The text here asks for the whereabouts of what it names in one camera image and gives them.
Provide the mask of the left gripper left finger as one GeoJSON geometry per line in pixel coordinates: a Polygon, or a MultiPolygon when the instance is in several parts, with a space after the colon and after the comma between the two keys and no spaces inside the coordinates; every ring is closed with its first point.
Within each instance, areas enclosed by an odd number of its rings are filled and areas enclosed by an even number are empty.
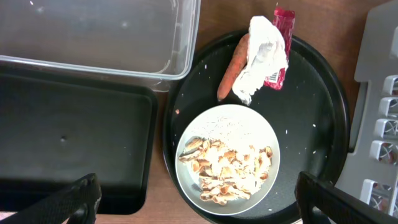
{"type": "Polygon", "coordinates": [[[1,224],[94,224],[101,201],[101,187],[94,173],[17,212],[1,224]]]}

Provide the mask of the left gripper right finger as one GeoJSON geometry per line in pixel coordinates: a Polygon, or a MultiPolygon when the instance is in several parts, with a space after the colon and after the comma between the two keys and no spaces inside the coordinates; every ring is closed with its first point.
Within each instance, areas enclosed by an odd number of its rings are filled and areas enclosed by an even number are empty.
{"type": "Polygon", "coordinates": [[[371,208],[308,172],[300,172],[295,198],[304,224],[326,223],[327,218],[342,224],[397,224],[397,219],[371,208]]]}

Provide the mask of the white napkin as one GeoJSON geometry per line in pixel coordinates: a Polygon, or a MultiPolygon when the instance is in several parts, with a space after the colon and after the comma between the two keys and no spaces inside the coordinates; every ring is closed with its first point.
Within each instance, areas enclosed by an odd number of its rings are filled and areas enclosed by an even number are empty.
{"type": "Polygon", "coordinates": [[[264,16],[250,20],[247,53],[246,66],[234,81],[232,91],[245,105],[250,105],[252,95],[262,88],[266,78],[275,81],[280,70],[288,67],[283,36],[264,16]]]}

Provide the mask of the red snack wrapper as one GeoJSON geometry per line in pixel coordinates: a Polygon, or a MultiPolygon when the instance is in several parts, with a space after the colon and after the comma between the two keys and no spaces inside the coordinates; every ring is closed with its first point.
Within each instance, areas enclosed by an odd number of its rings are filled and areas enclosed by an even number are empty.
{"type": "MultiPolygon", "coordinates": [[[[287,61],[289,61],[290,48],[292,45],[292,34],[295,24],[295,11],[286,10],[281,7],[276,7],[274,10],[273,25],[278,28],[285,42],[285,54],[287,61]]],[[[279,73],[274,74],[270,78],[266,78],[264,86],[268,86],[274,90],[281,90],[285,80],[287,69],[283,68],[279,73]]]]}

